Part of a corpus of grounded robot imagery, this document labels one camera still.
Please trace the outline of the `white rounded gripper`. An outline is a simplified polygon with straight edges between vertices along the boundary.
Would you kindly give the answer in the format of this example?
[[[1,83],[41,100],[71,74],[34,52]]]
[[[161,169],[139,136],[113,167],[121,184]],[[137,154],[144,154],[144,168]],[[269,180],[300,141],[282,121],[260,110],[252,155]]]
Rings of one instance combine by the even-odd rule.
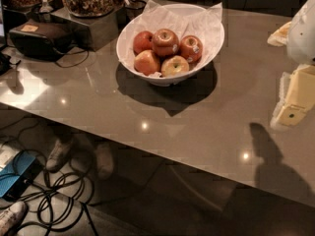
[[[299,64],[291,74],[283,72],[279,102],[270,126],[278,131],[298,125],[315,106],[315,0],[307,0],[287,22],[267,39],[273,46],[286,46],[289,58]]]

